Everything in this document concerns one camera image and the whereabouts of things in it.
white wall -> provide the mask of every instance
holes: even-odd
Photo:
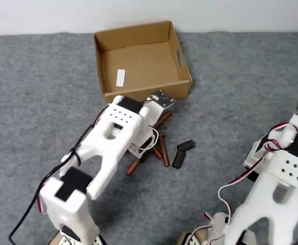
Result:
[[[183,32],[298,31],[298,0],[0,0],[0,34],[92,33],[165,19]]]

black cylinder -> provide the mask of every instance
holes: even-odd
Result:
[[[175,169],[180,169],[180,167],[184,162],[185,156],[186,156],[186,152],[177,151],[172,167]]]
[[[182,144],[179,144],[177,146],[177,150],[178,151],[182,151],[182,152],[186,152],[186,151],[188,151],[188,150],[190,150],[190,149],[192,149],[194,147],[195,147],[194,140],[189,140],[189,141],[186,141],[186,142],[184,142]]]

cardboard box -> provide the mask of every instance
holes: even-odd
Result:
[[[192,78],[170,21],[123,27],[94,34],[98,78],[107,102],[118,95],[145,100],[158,89],[186,98]],[[118,69],[125,70],[117,87]]]

box handle hole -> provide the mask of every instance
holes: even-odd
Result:
[[[181,57],[181,51],[177,50],[176,54],[177,54],[178,64],[179,64],[180,67],[182,67],[183,66],[183,59]]]

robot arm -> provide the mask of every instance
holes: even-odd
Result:
[[[48,179],[40,191],[40,197],[56,229],[67,227],[72,230],[71,237],[82,245],[94,243],[100,231],[88,211],[87,200],[96,200],[101,195],[128,149],[140,158],[153,146],[158,135],[153,133],[150,125],[156,123],[162,111],[174,103],[171,99],[169,103],[159,103],[162,98],[166,98],[161,93],[152,95],[144,103],[118,95],[105,109],[97,124],[76,149],[81,162],[96,155],[102,156],[101,169],[94,178],[77,169],[78,159],[73,156],[60,169],[60,179]]]
[[[254,170],[258,174],[250,193],[234,215],[216,213],[211,218],[206,227],[208,236],[202,244],[256,245],[255,235],[248,228],[266,217],[268,244],[290,245],[298,223],[298,107],[289,122],[273,127],[254,143],[244,166],[248,168],[246,173]],[[234,182],[246,176],[241,175]],[[278,186],[286,189],[280,202],[273,198]]]

